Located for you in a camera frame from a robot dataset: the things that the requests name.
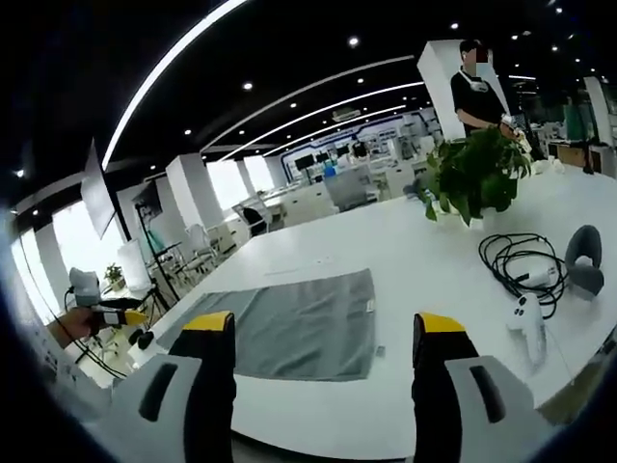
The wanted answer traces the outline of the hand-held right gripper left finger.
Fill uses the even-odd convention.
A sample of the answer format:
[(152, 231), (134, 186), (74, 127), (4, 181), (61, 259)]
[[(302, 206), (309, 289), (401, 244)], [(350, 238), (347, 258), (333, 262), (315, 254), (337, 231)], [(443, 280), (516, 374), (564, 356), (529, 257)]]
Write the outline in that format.
[(231, 462), (235, 320), (223, 311), (186, 323), (169, 352), (122, 381), (111, 430), (127, 462)]

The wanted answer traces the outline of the person's left hand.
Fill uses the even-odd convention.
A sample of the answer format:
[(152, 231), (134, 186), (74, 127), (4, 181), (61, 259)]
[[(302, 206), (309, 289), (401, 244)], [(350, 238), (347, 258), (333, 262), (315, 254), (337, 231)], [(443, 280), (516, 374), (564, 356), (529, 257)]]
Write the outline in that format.
[(76, 340), (82, 340), (91, 334), (92, 315), (93, 310), (90, 308), (75, 307), (47, 324), (46, 328), (59, 346), (66, 348)]

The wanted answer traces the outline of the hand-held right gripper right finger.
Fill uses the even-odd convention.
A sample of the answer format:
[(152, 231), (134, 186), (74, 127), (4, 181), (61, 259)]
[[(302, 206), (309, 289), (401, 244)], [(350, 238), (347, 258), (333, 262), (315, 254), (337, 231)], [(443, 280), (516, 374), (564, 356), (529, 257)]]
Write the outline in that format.
[(554, 433), (533, 395), (456, 320), (414, 317), (415, 462), (525, 462)]

